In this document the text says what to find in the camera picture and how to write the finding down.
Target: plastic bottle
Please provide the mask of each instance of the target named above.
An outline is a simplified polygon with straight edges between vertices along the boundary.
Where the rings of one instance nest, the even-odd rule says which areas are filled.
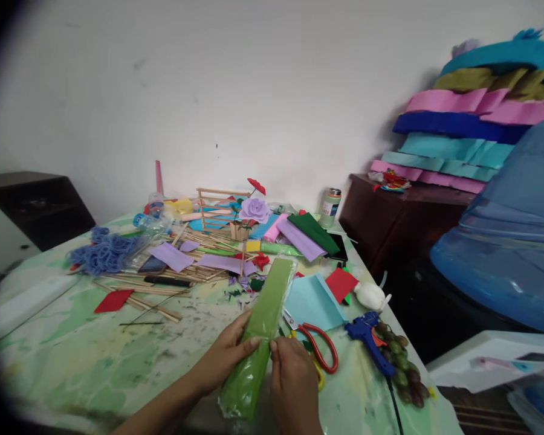
[[[478,303],[544,331],[544,122],[516,144],[430,258]]]
[[[340,189],[330,187],[326,189],[322,210],[320,211],[319,224],[323,228],[331,228],[334,224],[334,217],[337,215],[340,204]]]
[[[149,237],[161,233],[169,234],[171,232],[171,221],[163,215],[159,219],[155,219],[148,214],[137,213],[133,218],[133,225],[144,231]]]
[[[149,195],[149,214],[158,218],[163,211],[163,195],[159,192],[153,192]]]

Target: stacked crepe paper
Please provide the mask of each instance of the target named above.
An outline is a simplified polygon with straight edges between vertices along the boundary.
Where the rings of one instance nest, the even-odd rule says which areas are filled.
[[[459,46],[434,88],[415,94],[393,127],[408,134],[404,145],[371,170],[481,192],[525,132],[544,121],[541,35],[530,29],[509,42]]]

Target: red paper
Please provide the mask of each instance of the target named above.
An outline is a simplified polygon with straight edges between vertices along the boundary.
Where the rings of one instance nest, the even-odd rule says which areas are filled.
[[[256,266],[260,268],[261,271],[264,270],[264,266],[270,263],[270,257],[265,256],[262,253],[258,253],[258,256],[252,260]]]
[[[105,296],[95,313],[119,311],[134,290],[115,290]]]
[[[335,269],[335,271],[326,279],[326,285],[331,289],[331,292],[338,303],[342,303],[357,284],[358,279],[341,268]]]

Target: white wall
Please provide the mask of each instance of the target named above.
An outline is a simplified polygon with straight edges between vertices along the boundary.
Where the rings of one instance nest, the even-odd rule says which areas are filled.
[[[528,27],[544,0],[39,1],[0,59],[0,172],[68,175],[100,223],[146,201],[155,159],[167,194],[252,177],[316,209],[453,45]]]

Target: paint-stained table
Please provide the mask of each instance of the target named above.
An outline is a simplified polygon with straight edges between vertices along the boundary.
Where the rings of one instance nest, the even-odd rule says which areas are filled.
[[[131,220],[131,215],[125,216],[107,226],[111,232],[125,233],[132,230]],[[25,261],[6,278],[9,295],[64,273],[65,255],[87,244],[88,237],[77,237]],[[346,237],[345,247],[351,273],[372,282]],[[326,277],[334,267],[335,261],[325,259],[313,265],[305,260],[299,263],[299,271],[305,275],[320,272]],[[238,299],[251,300],[250,294],[229,299],[224,294],[227,289],[227,281],[220,280],[194,287],[192,298],[170,299],[165,307],[184,316],[179,324],[166,322],[124,330],[118,324],[132,321],[140,312],[125,306],[116,313],[93,314],[105,293],[93,287],[89,277],[82,277],[63,296],[0,341],[1,382],[16,409],[28,419],[85,433],[107,433],[199,360],[220,331],[240,314]],[[161,300],[160,296],[140,296]],[[351,320],[365,310],[354,301],[343,311]],[[390,309],[383,312],[382,318],[395,333],[406,335]],[[141,321],[163,318],[148,313]],[[361,342],[351,341],[342,328],[330,335],[340,366],[335,375],[325,376],[325,388],[319,397],[325,434],[398,433],[389,389]],[[423,383],[433,385],[415,349],[410,345],[408,351],[410,361],[421,371]],[[421,410],[397,399],[406,434],[462,433],[453,407],[437,389],[435,392],[436,398],[427,400]],[[258,408],[254,433],[273,433],[267,382]],[[211,433],[230,430],[230,422],[219,415],[216,394],[203,399],[186,424]]]

